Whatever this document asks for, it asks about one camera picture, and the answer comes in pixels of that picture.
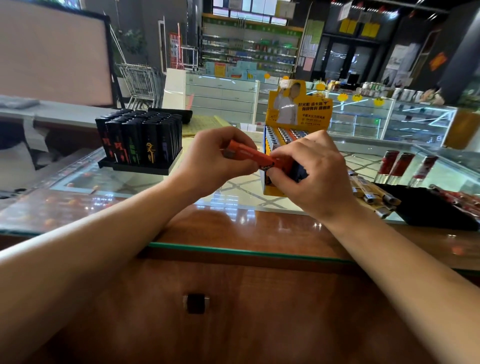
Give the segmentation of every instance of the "forearm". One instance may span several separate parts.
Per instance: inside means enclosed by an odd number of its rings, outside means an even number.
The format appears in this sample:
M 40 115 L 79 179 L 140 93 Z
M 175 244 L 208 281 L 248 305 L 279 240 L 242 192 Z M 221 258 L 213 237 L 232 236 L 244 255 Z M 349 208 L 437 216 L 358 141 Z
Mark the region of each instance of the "forearm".
M 0 253 L 0 357 L 18 362 L 63 327 L 163 226 L 195 202 L 167 180 Z
M 480 290 L 362 209 L 327 228 L 439 360 L 479 363 Z

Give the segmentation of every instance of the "monitor screen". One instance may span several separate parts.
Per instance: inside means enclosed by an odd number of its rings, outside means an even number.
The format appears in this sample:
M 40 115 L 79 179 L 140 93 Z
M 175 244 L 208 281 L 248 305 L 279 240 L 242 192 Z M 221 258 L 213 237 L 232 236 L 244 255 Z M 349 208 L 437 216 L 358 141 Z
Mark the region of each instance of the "monitor screen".
M 0 95 L 113 105 L 106 17 L 0 0 Z

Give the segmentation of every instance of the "red lighter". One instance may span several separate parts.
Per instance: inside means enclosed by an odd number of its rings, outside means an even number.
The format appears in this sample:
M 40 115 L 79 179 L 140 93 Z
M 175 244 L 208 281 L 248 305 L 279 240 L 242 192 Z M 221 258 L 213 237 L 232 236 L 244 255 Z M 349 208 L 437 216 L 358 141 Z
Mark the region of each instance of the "red lighter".
M 261 170 L 267 170 L 272 167 L 280 168 L 288 175 L 292 169 L 293 159 L 291 157 L 272 158 L 267 154 L 250 148 L 245 144 L 230 140 L 230 144 L 223 150 L 223 156 L 229 159 L 245 160 L 251 159 L 258 163 Z

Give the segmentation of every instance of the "metal shopping cart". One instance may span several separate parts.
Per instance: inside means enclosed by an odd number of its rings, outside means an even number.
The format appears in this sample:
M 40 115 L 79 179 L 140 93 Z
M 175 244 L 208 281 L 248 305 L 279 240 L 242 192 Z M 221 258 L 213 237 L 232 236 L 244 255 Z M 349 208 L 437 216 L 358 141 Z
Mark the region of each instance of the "metal shopping cart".
M 160 70 L 139 64 L 117 64 L 125 78 L 132 97 L 128 109 L 141 109 L 144 106 L 159 108 L 162 104 L 163 81 Z

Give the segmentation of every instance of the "person's left hand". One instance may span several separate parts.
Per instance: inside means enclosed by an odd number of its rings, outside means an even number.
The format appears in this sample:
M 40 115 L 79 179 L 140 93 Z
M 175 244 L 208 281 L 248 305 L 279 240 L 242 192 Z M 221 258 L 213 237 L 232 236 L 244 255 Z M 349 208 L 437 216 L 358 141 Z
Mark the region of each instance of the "person's left hand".
M 223 157 L 222 149 L 231 139 L 257 149 L 247 134 L 233 126 L 204 130 L 195 136 L 172 177 L 178 183 L 190 184 L 196 197 L 201 198 L 212 194 L 232 178 L 255 173 L 258 170 L 256 162 Z

